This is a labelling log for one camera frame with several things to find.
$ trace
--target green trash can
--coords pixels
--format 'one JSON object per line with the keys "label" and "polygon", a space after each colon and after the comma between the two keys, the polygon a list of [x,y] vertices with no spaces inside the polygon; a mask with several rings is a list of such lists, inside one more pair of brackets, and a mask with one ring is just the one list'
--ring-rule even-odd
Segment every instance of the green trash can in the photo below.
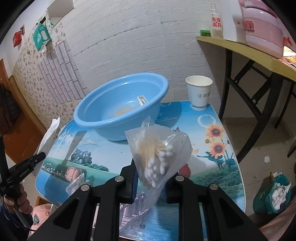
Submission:
{"label": "green trash can", "polygon": [[272,206],[272,194],[276,189],[275,183],[280,183],[281,185],[287,186],[290,184],[285,175],[280,174],[274,178],[274,181],[268,185],[264,191],[259,191],[253,201],[253,210],[256,214],[273,214],[281,213],[286,209],[291,198],[291,189],[286,194],[286,201],[281,204],[279,210],[275,210]]}

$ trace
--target red box on wall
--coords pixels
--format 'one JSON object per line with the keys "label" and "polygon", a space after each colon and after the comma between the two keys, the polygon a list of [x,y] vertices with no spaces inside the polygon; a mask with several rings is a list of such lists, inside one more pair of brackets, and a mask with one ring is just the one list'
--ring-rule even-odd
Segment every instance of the red box on wall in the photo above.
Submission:
{"label": "red box on wall", "polygon": [[21,31],[16,32],[12,40],[13,40],[13,47],[18,46],[22,41],[22,32]]}

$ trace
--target metal bolt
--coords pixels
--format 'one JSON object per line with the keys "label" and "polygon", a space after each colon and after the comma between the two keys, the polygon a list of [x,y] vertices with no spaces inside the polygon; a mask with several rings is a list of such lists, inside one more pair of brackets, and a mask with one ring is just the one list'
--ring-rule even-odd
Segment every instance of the metal bolt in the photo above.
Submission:
{"label": "metal bolt", "polygon": [[115,177],[116,182],[122,182],[123,180],[124,180],[124,178],[122,176]]}
{"label": "metal bolt", "polygon": [[211,185],[210,185],[210,189],[212,189],[212,190],[214,190],[214,191],[216,191],[218,188],[219,188],[219,187],[218,187],[218,185],[216,185],[216,184],[211,184]]}
{"label": "metal bolt", "polygon": [[89,185],[87,185],[87,184],[82,185],[81,190],[84,191],[84,192],[88,191],[89,190]]}
{"label": "metal bolt", "polygon": [[183,182],[184,181],[184,177],[183,176],[176,176],[176,180],[178,182]]}

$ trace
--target clear plastic bag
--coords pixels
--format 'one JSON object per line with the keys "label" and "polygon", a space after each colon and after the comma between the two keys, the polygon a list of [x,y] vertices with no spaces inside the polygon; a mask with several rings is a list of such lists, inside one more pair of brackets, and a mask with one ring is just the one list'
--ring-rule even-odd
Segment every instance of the clear plastic bag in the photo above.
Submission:
{"label": "clear plastic bag", "polygon": [[125,134],[146,193],[147,209],[157,202],[165,183],[188,162],[191,143],[185,133],[156,125],[150,118]]}
{"label": "clear plastic bag", "polygon": [[84,181],[84,173],[80,174],[73,182],[69,184],[69,186],[66,187],[65,191],[68,193],[69,196],[71,196],[78,188],[80,188],[82,185],[86,184]]}

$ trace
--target yellow shelf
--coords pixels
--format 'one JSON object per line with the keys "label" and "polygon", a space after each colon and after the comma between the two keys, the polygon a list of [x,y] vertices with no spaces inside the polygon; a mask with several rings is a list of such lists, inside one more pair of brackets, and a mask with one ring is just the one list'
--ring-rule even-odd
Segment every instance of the yellow shelf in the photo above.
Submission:
{"label": "yellow shelf", "polygon": [[254,60],[258,64],[264,66],[268,70],[275,72],[277,74],[280,74],[296,82],[296,71],[289,65],[283,63],[281,60],[267,53],[254,49],[245,44],[232,42],[232,41],[228,41],[220,38],[197,36],[196,39],[198,41],[203,41],[206,43],[211,43],[217,46],[227,48],[243,56],[246,56],[247,58]]}

